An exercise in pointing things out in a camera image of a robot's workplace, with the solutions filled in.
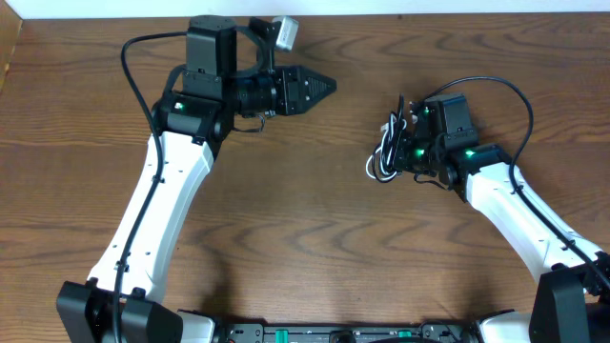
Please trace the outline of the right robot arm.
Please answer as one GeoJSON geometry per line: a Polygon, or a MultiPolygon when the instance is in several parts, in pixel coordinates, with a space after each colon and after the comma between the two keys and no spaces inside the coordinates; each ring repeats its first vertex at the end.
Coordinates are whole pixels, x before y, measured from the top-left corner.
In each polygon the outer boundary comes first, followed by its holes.
{"type": "Polygon", "coordinates": [[[497,144],[480,144],[463,94],[435,95],[387,129],[386,165],[454,191],[499,230],[537,284],[533,310],[489,314],[466,342],[606,342],[609,255],[564,222],[497,144]]]}

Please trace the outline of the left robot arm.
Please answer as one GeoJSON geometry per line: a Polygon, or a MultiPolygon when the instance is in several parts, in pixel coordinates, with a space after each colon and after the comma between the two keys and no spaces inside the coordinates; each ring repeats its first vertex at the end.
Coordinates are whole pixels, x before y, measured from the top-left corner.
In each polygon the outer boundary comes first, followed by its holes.
{"type": "Polygon", "coordinates": [[[279,66],[295,44],[288,16],[241,26],[193,17],[186,61],[172,69],[160,99],[144,108],[151,129],[144,167],[108,248],[82,283],[66,282],[56,309],[73,342],[216,342],[217,324],[163,304],[175,244],[193,198],[237,116],[302,114],[336,90],[303,66],[279,66]]]}

